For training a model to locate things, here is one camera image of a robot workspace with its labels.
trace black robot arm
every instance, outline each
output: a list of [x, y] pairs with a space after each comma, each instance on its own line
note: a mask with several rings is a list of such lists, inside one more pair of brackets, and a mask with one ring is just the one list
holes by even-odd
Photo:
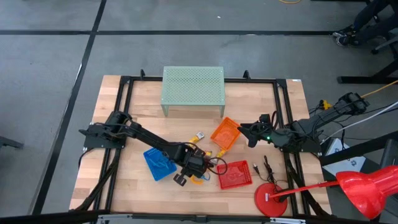
[[276, 129], [269, 114], [262, 114], [255, 123], [241, 124], [238, 129], [249, 139], [249, 147], [260, 140], [274, 143], [284, 152], [320, 152], [317, 129], [343, 115], [358, 115], [366, 111], [369, 103], [357, 93], [347, 93], [330, 109], [309, 119], [300, 119]]
[[174, 181], [181, 186], [187, 181], [185, 175], [200, 178], [207, 169], [214, 167], [210, 162], [211, 158], [207, 157], [205, 151], [199, 147], [189, 142], [168, 142], [134, 122], [130, 115], [120, 111], [112, 112], [105, 123], [91, 124], [87, 130], [79, 132], [86, 136], [85, 147], [91, 145], [91, 147], [122, 148], [126, 138], [130, 137], [162, 151], [164, 156], [182, 167], [181, 174], [176, 174], [174, 177]]

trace person's foot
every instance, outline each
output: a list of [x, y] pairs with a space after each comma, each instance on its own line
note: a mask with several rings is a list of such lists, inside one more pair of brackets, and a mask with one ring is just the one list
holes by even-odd
[[359, 41], [357, 41], [355, 37], [342, 36], [336, 38], [336, 44], [342, 47], [359, 46]]
[[345, 27], [342, 30], [336, 31], [333, 33], [334, 37], [347, 37], [347, 36], [351, 36], [354, 34], [354, 27], [353, 25], [350, 25], [348, 27]]

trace red circular base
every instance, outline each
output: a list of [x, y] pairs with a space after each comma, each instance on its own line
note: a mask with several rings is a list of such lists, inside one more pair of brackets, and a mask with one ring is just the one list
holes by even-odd
[[260, 185], [254, 193], [254, 202], [257, 208], [268, 217], [279, 217], [285, 213], [287, 208], [287, 200], [279, 202], [279, 197], [268, 198], [268, 202], [266, 202], [266, 194], [274, 194], [275, 188], [282, 190], [278, 185], [268, 183]]

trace table leg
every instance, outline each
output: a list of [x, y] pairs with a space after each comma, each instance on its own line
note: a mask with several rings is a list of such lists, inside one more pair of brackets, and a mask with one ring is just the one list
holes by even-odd
[[220, 106], [220, 116], [221, 117], [224, 116], [224, 109], [225, 109], [225, 105], [224, 106]]
[[168, 105], [162, 105], [162, 110], [163, 110], [164, 116], [169, 115], [169, 106]]

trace wooden table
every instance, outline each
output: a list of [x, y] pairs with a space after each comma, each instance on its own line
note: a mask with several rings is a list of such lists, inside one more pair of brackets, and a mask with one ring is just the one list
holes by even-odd
[[[99, 91], [93, 122], [105, 122], [114, 109], [120, 76], [106, 75]], [[300, 80], [287, 80], [287, 86], [294, 119], [308, 118], [303, 86]], [[188, 141], [201, 131], [205, 138], [198, 146], [215, 155], [219, 147], [210, 139], [211, 134], [221, 123], [217, 106], [173, 106], [166, 118], [160, 106], [162, 82], [135, 81], [129, 113], [134, 121], [144, 128], [158, 134], [168, 141]], [[262, 83], [225, 83], [226, 106], [224, 115], [238, 123], [252, 123], [260, 114], [275, 111], [275, 99], [271, 84]], [[282, 90], [280, 91], [282, 109], [284, 109]], [[136, 140], [127, 139], [122, 150], [117, 174], [112, 212], [139, 213], [177, 213], [177, 214], [208, 214], [208, 215], [262, 215], [254, 204], [254, 191], [263, 184], [252, 164], [259, 166], [263, 178], [267, 171], [263, 164], [263, 156], [268, 157], [274, 176], [277, 180], [286, 180], [285, 165], [282, 153], [272, 144], [258, 142], [255, 148], [247, 146], [247, 139], [241, 135], [231, 150], [224, 155], [227, 162], [247, 160], [253, 184], [235, 189], [221, 190], [218, 177], [211, 174], [211, 179], [203, 185], [195, 185], [188, 179], [184, 187], [173, 181], [173, 176], [156, 182], [145, 162], [143, 153], [150, 146]], [[82, 160], [73, 191], [70, 208], [79, 206], [88, 196], [98, 181], [104, 149], [89, 152]], [[301, 153], [301, 161], [306, 185], [323, 181], [322, 170], [317, 158], [310, 153]], [[282, 188], [287, 184], [278, 182]], [[105, 186], [100, 208], [104, 208]], [[331, 212], [326, 189], [310, 190], [322, 208]], [[302, 210], [301, 196], [297, 194], [298, 209]], [[284, 216], [291, 216], [290, 204]]]

